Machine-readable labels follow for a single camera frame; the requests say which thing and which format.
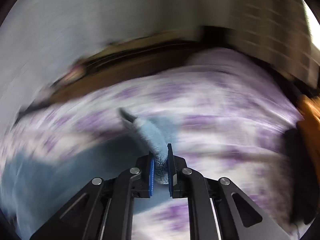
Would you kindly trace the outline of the light blue fleece garment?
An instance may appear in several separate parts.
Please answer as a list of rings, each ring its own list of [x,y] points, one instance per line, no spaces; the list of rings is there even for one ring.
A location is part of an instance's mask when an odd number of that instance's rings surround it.
[[[168,144],[180,129],[178,115],[136,116],[119,111],[125,131],[54,164],[18,152],[1,177],[1,221],[21,239],[29,239],[91,179],[112,179],[153,153],[155,196],[135,205],[134,239],[188,239],[187,202],[172,200],[168,190]]]

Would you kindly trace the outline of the brown woven bamboo mat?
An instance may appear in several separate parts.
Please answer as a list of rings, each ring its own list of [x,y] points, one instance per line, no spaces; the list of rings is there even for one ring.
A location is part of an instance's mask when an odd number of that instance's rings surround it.
[[[185,40],[175,32],[164,32],[129,42],[113,43],[91,57],[78,59],[75,64],[86,66],[86,74],[68,85],[60,79],[44,89],[42,98],[19,110],[17,120],[55,103],[83,97],[93,91],[117,83],[149,76],[182,66],[193,53],[207,48],[229,48],[231,30],[201,26],[194,41]]]

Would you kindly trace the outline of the pink folded cloth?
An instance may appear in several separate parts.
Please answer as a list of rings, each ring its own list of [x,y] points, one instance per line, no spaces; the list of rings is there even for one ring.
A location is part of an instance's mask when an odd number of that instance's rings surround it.
[[[80,78],[82,78],[86,74],[86,66],[83,64],[75,64],[71,70],[63,76],[59,83],[62,85],[68,85],[70,83],[73,83]]]

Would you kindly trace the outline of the orange wooden furniture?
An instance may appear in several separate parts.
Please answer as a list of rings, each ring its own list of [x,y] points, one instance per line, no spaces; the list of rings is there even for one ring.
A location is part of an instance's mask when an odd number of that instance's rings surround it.
[[[315,169],[319,172],[319,96],[315,98],[301,96],[298,110],[303,116],[303,120],[298,122],[298,127]]]

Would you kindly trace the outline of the white lace cover cloth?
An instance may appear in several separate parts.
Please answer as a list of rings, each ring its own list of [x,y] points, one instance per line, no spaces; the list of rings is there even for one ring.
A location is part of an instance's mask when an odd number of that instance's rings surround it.
[[[231,27],[233,0],[18,0],[1,26],[1,125],[82,55],[199,25]]]

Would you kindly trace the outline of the plaid curtain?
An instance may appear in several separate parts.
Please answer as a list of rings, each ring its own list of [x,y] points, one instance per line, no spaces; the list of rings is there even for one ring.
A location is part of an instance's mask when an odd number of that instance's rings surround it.
[[[233,44],[281,74],[317,86],[319,51],[302,0],[235,0]]]

